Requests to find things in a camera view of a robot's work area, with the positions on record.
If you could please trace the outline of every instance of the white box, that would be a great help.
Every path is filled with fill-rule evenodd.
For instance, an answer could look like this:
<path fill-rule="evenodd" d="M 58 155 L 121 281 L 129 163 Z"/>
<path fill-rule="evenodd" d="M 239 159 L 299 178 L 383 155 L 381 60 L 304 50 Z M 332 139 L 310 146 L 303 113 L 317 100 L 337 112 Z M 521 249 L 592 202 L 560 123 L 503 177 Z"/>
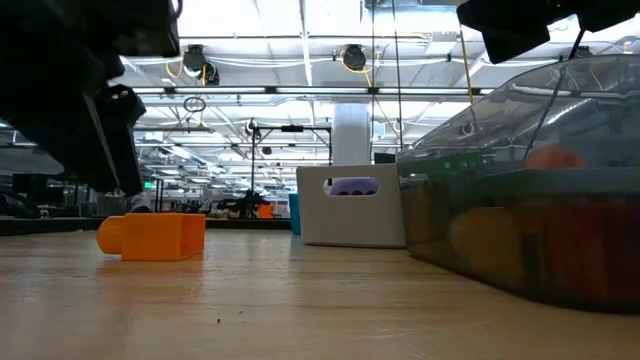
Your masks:
<path fill-rule="evenodd" d="M 310 245 L 404 248 L 404 224 L 395 164 L 299 168 L 302 242 Z M 329 178 L 373 177 L 374 195 L 325 193 Z"/>

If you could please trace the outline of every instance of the orange plastic block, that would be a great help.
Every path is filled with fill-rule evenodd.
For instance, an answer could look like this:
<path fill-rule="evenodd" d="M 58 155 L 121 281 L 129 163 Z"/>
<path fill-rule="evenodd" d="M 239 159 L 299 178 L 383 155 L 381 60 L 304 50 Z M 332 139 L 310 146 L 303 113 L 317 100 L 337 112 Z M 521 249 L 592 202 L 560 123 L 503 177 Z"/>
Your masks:
<path fill-rule="evenodd" d="M 182 260 L 204 250 L 205 223 L 198 214 L 111 216 L 98 228 L 98 246 L 122 260 Z"/>

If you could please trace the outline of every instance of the yellow cable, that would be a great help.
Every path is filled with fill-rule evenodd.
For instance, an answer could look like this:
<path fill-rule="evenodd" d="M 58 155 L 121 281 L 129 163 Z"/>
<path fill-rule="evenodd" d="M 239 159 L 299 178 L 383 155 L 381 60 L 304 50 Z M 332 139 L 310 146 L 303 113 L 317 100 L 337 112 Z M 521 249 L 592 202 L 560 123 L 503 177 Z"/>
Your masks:
<path fill-rule="evenodd" d="M 467 90 L 469 91 L 469 101 L 473 104 L 473 90 L 471 89 L 471 74 L 469 74 L 469 59 L 467 58 L 467 46 L 464 42 L 464 32 L 462 32 L 462 23 L 458 23 L 460 28 L 460 42 L 462 43 L 462 56 L 464 57 L 464 74 L 467 77 Z"/>
<path fill-rule="evenodd" d="M 179 78 L 180 75 L 182 75 L 182 61 L 183 60 L 184 59 L 180 59 L 180 71 L 178 71 L 178 75 L 175 75 L 174 73 L 171 72 L 171 69 L 169 69 L 169 63 L 164 64 L 165 68 L 167 69 L 167 74 L 169 74 L 169 76 L 171 76 L 174 79 Z"/>
<path fill-rule="evenodd" d="M 367 84 L 369 84 L 369 87 L 371 87 L 371 79 L 369 79 L 369 74 L 368 73 L 364 73 L 364 77 L 367 79 Z"/>

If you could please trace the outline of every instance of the wooden table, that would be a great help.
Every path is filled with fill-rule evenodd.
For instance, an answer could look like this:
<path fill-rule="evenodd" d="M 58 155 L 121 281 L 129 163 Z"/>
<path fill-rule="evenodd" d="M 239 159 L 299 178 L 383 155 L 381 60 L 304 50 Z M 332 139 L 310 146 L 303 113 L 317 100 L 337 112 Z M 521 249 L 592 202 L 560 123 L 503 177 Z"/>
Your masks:
<path fill-rule="evenodd" d="M 402 250 L 213 230 L 120 262 L 95 233 L 0 238 L 0 359 L 635 359 L 640 318 L 555 308 Z"/>

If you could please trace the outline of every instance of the white column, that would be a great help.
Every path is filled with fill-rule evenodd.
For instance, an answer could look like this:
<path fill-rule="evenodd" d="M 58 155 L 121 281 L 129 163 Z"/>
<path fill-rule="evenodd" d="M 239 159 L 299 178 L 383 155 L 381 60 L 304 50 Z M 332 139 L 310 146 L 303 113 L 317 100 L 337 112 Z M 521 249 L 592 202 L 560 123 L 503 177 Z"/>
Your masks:
<path fill-rule="evenodd" d="M 371 119 L 368 104 L 335 104 L 333 164 L 371 164 Z"/>

